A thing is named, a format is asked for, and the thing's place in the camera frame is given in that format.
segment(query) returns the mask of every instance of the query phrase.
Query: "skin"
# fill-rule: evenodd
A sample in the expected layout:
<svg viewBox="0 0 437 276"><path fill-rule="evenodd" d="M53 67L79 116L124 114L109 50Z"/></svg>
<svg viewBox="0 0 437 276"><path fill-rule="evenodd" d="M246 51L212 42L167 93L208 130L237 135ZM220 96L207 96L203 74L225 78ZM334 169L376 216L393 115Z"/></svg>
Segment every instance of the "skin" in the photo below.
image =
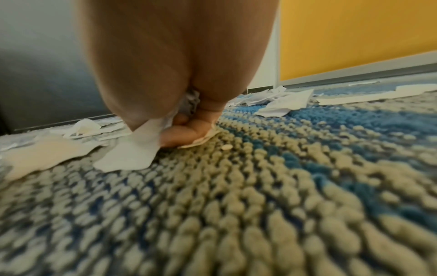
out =
<svg viewBox="0 0 437 276"><path fill-rule="evenodd" d="M131 130L200 93L178 114L165 147L203 137L263 58L278 0L77 0L84 51L107 107Z"/></svg>

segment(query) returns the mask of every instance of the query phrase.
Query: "white baseboard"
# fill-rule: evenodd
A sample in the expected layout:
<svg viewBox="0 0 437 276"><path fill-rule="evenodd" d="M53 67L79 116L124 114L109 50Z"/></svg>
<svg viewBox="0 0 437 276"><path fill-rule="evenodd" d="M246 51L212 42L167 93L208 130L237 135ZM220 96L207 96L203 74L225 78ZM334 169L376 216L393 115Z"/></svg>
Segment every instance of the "white baseboard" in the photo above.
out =
<svg viewBox="0 0 437 276"><path fill-rule="evenodd" d="M300 78L295 78L291 80L282 80L278 81L279 85L294 85L299 83L306 83L318 80L328 80L328 79L336 79L341 77L348 77L353 75L362 75L368 73L375 73L381 71L388 71L394 69L402 69L408 67L415 67L427 64L437 63L437 51L431 51L418 55L411 55L402 58L385 60L360 66L355 66L351 68L345 68L340 70L335 70L326 73L320 73L316 75L310 75Z"/></svg>

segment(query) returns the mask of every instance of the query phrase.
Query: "wall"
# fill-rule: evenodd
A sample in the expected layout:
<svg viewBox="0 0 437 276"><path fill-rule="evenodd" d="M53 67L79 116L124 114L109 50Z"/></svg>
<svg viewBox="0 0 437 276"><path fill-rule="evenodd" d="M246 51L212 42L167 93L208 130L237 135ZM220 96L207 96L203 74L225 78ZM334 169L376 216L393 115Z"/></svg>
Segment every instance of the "wall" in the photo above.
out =
<svg viewBox="0 0 437 276"><path fill-rule="evenodd" d="M0 3L0 116L12 130L107 115L70 0Z"/></svg>
<svg viewBox="0 0 437 276"><path fill-rule="evenodd" d="M280 80L437 50L436 0L282 0Z"/></svg>
<svg viewBox="0 0 437 276"><path fill-rule="evenodd" d="M265 86L275 86L277 79L277 49L278 49L278 34L277 34L277 22L273 26L273 31L270 36L269 44L265 50L265 54L258 71L256 72L252 82L248 88L257 88Z"/></svg>

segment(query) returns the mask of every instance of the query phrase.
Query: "carpet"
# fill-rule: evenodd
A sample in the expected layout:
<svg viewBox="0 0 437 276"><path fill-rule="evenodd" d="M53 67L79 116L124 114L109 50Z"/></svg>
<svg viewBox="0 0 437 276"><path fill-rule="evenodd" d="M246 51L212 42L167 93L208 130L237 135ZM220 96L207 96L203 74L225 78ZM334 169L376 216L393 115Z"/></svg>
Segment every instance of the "carpet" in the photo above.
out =
<svg viewBox="0 0 437 276"><path fill-rule="evenodd" d="M145 170L94 169L109 140L1 182L0 275L437 275L437 92L261 107Z"/></svg>

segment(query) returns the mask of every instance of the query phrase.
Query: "gray wall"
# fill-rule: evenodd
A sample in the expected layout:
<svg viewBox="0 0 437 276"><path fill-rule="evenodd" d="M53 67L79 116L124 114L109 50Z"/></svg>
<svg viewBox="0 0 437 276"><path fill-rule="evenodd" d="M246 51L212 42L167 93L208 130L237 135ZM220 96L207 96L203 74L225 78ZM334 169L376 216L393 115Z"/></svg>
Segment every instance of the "gray wall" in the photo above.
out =
<svg viewBox="0 0 437 276"><path fill-rule="evenodd" d="M70 0L0 1L0 116L9 130L108 115Z"/></svg>

